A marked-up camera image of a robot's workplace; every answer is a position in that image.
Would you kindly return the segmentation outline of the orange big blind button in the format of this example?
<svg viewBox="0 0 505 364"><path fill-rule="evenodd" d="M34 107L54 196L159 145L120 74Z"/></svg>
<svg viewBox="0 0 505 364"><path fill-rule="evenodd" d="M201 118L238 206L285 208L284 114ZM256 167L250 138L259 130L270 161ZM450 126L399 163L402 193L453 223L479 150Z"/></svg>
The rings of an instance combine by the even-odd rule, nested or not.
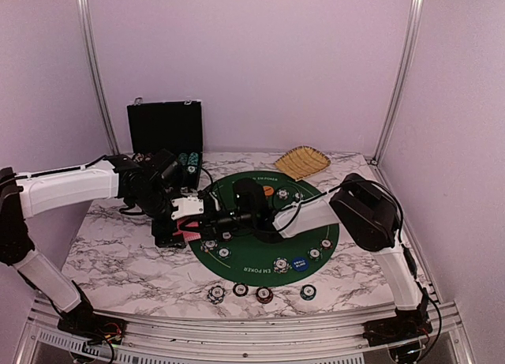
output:
<svg viewBox="0 0 505 364"><path fill-rule="evenodd" d="M267 197L270 197L271 195L274 194L274 189L271 186L264 186L263 189L264 189L264 194Z"/></svg>

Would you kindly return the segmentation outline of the placed ten chips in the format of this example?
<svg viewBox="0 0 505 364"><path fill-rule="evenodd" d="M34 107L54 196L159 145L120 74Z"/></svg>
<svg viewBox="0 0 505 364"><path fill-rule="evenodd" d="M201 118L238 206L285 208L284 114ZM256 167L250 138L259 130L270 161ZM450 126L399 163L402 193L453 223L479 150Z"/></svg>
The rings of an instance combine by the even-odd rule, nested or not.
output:
<svg viewBox="0 0 505 364"><path fill-rule="evenodd" d="M275 273L287 273L290 270L290 263L285 257L277 257L273 261L273 270Z"/></svg>
<svg viewBox="0 0 505 364"><path fill-rule="evenodd" d="M289 192L286 189L279 189L276 195L279 199L286 200L289 197Z"/></svg>
<svg viewBox="0 0 505 364"><path fill-rule="evenodd" d="M200 249L203 252L211 252L215 250L219 246L218 242L214 239L212 240L203 240L200 244Z"/></svg>

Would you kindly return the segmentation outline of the red-backed playing card deck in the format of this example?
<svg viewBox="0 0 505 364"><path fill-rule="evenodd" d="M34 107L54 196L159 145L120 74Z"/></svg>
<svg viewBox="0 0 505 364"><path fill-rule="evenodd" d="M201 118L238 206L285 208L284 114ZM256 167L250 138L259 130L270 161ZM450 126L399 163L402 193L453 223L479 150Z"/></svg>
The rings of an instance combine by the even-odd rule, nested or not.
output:
<svg viewBox="0 0 505 364"><path fill-rule="evenodd" d="M199 223L197 221L189 221L186 223L186 220L184 219L177 220L178 233L182 234L185 242L192 242L201 239L200 233L195 231L198 227Z"/></svg>

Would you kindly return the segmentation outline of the blue small blind button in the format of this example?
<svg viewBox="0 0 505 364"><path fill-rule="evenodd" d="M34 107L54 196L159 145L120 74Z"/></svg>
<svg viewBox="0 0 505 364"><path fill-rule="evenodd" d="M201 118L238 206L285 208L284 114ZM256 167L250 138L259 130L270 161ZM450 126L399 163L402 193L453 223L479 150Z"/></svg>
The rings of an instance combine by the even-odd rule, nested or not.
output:
<svg viewBox="0 0 505 364"><path fill-rule="evenodd" d="M296 272L304 272L309 269L309 261L304 257L295 257L291 261L291 267Z"/></svg>

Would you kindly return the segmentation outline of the hundred chip front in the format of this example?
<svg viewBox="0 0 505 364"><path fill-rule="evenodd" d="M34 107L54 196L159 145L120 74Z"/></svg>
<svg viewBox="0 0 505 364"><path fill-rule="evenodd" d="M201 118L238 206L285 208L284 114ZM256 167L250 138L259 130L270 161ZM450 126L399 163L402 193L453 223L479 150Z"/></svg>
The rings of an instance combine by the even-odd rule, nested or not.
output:
<svg viewBox="0 0 505 364"><path fill-rule="evenodd" d="M244 297L249 293L249 287L244 283L236 283L233 286L232 292L238 297Z"/></svg>

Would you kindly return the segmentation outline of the orange hundred chip stack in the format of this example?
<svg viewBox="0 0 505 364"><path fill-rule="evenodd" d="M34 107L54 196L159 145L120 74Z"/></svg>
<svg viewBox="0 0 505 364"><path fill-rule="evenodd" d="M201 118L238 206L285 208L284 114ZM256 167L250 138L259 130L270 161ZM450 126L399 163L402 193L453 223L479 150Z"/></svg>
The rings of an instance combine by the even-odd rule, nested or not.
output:
<svg viewBox="0 0 505 364"><path fill-rule="evenodd" d="M256 289L256 300L261 304L268 304L273 299L273 292L269 287L258 287Z"/></svg>

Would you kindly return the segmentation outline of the blue ten chip stack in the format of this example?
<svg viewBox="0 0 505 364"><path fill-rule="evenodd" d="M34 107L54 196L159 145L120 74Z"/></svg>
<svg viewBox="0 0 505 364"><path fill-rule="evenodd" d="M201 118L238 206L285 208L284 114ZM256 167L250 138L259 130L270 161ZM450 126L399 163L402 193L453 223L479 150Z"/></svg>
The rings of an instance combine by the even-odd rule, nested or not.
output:
<svg viewBox="0 0 505 364"><path fill-rule="evenodd" d="M224 300L225 295L226 290L222 286L216 285L208 291L208 300L216 305Z"/></svg>

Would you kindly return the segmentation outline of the green fifty chip stack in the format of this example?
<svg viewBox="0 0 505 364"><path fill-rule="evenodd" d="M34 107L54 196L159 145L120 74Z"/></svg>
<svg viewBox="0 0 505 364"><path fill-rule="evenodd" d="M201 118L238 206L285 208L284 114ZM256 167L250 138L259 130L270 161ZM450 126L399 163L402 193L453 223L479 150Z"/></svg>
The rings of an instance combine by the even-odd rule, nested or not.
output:
<svg viewBox="0 0 505 364"><path fill-rule="evenodd" d="M316 288L312 284L303 285L300 289L300 297L305 301L313 300L316 297Z"/></svg>

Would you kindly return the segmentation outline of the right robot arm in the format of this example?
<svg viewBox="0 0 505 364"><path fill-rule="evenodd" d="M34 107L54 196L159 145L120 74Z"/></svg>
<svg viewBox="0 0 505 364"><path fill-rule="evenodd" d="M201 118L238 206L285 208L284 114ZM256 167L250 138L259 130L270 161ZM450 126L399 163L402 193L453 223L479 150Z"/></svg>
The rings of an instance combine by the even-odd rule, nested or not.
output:
<svg viewBox="0 0 505 364"><path fill-rule="evenodd" d="M395 302L391 332L406 339L427 320L427 291L417 282L417 267L400 238L402 214L377 183L351 173L333 189L284 208L270 205L253 178L238 179L232 191L233 209L220 196L205 194L203 212L191 218L203 239L240 231L278 247L308 231L341 224L358 247L375 256L386 276Z"/></svg>

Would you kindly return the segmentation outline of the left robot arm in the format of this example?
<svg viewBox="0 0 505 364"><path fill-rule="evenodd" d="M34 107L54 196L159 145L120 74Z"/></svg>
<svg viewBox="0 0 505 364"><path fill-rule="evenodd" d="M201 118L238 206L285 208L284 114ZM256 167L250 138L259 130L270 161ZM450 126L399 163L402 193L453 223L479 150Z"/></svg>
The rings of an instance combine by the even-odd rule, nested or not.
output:
<svg viewBox="0 0 505 364"><path fill-rule="evenodd" d="M137 163L127 155L36 173L1 170L1 262L12 266L60 310L64 325L94 336L104 320L84 292L32 241L25 222L42 212L95 199L121 198L156 223L173 228L170 193L183 178L177 157L163 149Z"/></svg>

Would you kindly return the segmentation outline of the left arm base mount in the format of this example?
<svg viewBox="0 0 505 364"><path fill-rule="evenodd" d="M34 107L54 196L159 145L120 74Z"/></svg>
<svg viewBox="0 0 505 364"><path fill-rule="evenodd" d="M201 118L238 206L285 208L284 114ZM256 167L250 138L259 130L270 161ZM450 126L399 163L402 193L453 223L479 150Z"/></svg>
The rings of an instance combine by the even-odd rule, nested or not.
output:
<svg viewBox="0 0 505 364"><path fill-rule="evenodd" d="M123 340L126 321L121 318L93 314L91 318L72 320L69 317L60 318L58 329L70 334L83 336L92 344L105 339L108 343L120 344Z"/></svg>

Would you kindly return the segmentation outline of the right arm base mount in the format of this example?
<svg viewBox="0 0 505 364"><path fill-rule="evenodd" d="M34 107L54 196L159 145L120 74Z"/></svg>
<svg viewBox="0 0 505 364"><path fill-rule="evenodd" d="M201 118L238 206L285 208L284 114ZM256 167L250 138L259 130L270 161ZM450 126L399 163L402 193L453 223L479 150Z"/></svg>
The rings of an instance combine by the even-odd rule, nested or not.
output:
<svg viewBox="0 0 505 364"><path fill-rule="evenodd" d="M398 317L384 318L364 323L363 338L370 347L414 339L433 331L429 321L415 321Z"/></svg>

